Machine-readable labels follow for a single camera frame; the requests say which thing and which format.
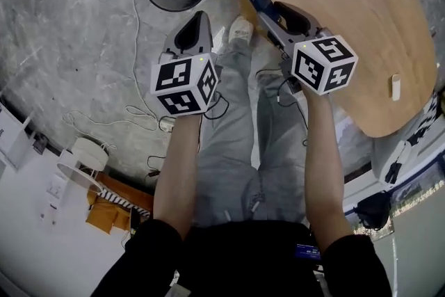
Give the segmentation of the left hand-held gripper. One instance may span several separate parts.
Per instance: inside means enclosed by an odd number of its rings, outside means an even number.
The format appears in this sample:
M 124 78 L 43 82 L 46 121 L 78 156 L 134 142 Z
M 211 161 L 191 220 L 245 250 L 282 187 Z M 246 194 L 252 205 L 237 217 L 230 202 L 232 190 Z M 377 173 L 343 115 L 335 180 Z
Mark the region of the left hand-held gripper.
M 197 11 L 184 20 L 166 38 L 164 49 L 198 54 L 174 59 L 162 53 L 167 61 L 153 64 L 150 94 L 155 96 L 170 115 L 195 115 L 208 111 L 219 82 L 213 63 L 211 23 L 206 12 Z

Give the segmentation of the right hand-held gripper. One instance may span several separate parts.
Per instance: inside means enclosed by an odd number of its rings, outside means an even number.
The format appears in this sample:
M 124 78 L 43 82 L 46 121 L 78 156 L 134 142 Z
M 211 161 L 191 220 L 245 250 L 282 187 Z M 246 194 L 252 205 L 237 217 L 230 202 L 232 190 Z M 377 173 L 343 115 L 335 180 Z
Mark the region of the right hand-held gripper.
M 264 12 L 258 12 L 257 18 L 274 45 L 286 46 L 280 63 L 283 77 L 292 86 L 299 81 L 318 95 L 348 86 L 359 57 L 344 38 L 327 28 L 320 29 L 319 21 L 301 8 L 281 1 L 274 7 L 285 20 L 286 29 Z M 315 36 L 303 38 L 302 34 Z

